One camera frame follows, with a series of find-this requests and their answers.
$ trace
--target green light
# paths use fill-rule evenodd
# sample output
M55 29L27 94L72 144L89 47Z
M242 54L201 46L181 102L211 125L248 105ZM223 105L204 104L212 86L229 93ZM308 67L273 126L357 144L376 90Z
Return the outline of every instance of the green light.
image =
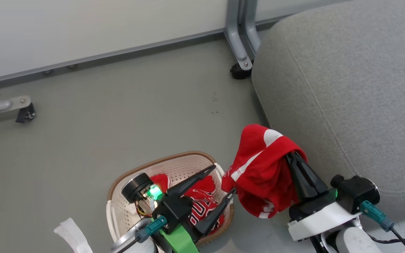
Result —
M147 192L148 196L151 197L153 200L160 200L162 198L162 191L158 186L155 184L149 189Z

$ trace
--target gray fabric sofa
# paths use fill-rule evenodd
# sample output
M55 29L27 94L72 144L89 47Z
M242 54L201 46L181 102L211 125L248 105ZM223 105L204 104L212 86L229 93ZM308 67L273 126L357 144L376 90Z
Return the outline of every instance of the gray fabric sofa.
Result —
M329 183L371 179L405 220L405 0L312 9L270 29L252 81L273 129Z

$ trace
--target laundry basket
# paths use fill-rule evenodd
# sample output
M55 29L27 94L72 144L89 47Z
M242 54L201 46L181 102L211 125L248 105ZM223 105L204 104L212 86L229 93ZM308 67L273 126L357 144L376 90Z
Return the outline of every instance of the laundry basket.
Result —
M221 178L224 172L215 160L204 152L189 151L164 157L128 171L117 178L110 187L106 205L107 223L114 242L140 220L135 212L135 205L128 203L121 194L123 186L130 179L140 173L146 173L150 177L163 173L171 178L173 184L177 184L212 164L217 166L210 174L216 187L214 198L220 203L226 195L226 192L221 190ZM199 240L196 246L206 244L226 231L233 218L232 202L225 209L224 215L225 222L218 231Z

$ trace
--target red cloth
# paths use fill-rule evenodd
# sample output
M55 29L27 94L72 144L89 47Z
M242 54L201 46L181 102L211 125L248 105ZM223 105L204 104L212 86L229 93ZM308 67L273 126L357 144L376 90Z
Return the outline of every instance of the red cloth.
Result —
M238 198L250 214L271 218L298 202L285 155L306 154L291 139L261 125L243 129L237 155L224 174L221 189L237 188Z
M162 192L166 192L172 185L172 180L165 174L152 176L151 180L161 189ZM192 214L189 216L190 222L193 225L196 225L198 221L206 217L210 211L218 206L213 194L215 194L215 183L213 182L212 176L206 176L204 179L196 182L196 184L184 194L193 199ZM224 222L225 216L222 215L210 234L217 231Z

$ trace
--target metal leg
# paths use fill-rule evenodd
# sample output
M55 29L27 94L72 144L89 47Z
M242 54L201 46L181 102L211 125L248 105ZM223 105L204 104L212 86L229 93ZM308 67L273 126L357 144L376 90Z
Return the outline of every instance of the metal leg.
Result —
M20 96L16 98L0 101L0 113L20 109L16 122L24 123L35 117L34 105L29 96Z
M243 47L240 34L238 32L238 11L240 0L228 0L228 11L226 15L225 35L229 45L235 55L235 58L243 71L252 68L251 60Z
M246 39L251 47L251 51L256 56L257 50L259 50L261 41L256 30L256 11L257 0L242 0L243 1L243 19L242 28L246 35Z

